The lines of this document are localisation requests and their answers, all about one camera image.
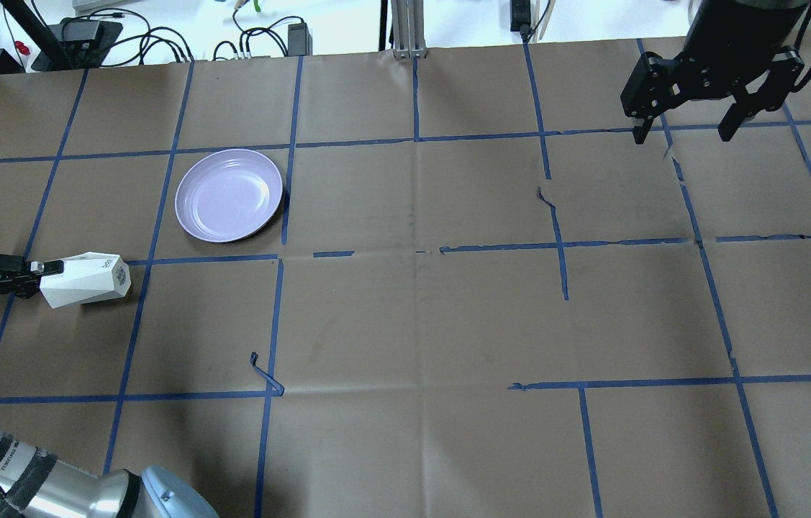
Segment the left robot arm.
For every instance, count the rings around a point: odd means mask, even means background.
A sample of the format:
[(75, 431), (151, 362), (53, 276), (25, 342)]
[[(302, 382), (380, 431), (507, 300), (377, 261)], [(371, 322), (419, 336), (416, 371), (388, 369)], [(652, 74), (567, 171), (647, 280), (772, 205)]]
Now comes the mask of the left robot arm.
[[(0, 295), (41, 294), (51, 308), (122, 298), (131, 285), (118, 255), (88, 252), (47, 262), (0, 255)], [(0, 517), (214, 516), (200, 493), (160, 466), (97, 476), (0, 430)]]

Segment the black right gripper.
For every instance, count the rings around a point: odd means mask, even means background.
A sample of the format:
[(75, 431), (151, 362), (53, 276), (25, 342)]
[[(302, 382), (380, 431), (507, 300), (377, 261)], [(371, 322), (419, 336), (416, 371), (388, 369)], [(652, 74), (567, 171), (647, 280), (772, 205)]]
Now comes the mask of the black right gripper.
[(717, 126), (722, 142), (732, 140), (761, 111), (776, 111), (796, 88), (805, 68), (791, 45), (761, 53), (725, 50), (719, 55), (681, 52), (665, 59), (655, 52), (638, 57), (623, 86), (623, 114), (632, 117), (632, 135), (642, 145), (654, 119), (688, 101), (733, 99)]

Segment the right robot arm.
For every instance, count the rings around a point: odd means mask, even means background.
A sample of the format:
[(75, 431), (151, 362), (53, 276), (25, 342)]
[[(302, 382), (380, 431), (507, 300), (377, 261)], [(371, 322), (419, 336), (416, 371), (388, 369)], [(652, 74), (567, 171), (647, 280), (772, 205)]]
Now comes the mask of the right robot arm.
[(681, 52), (642, 53), (622, 90), (633, 141), (688, 101), (734, 99), (717, 127), (724, 142), (758, 112), (781, 108), (811, 79), (799, 54), (810, 20), (811, 1), (702, 1)]

